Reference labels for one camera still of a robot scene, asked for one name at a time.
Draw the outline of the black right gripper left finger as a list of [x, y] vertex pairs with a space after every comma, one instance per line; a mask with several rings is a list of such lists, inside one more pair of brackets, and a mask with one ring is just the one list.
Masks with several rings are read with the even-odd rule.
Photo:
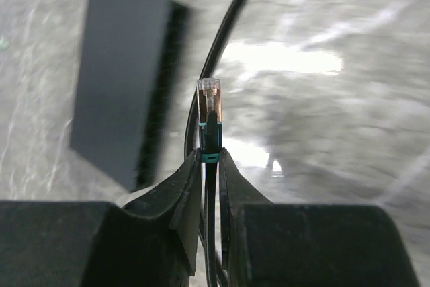
[[1, 203], [2, 286], [187, 286], [200, 217], [199, 151], [139, 198]]

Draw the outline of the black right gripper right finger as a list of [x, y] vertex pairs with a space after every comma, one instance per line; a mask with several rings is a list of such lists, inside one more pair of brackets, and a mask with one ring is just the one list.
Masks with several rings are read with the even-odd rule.
[[222, 266], [230, 286], [418, 286], [400, 233], [377, 206], [277, 204], [219, 155]]

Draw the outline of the black network switch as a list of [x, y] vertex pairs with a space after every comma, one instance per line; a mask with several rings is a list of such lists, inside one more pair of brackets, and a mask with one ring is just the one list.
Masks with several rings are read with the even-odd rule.
[[153, 182], [189, 9], [88, 0], [70, 148], [128, 191]]

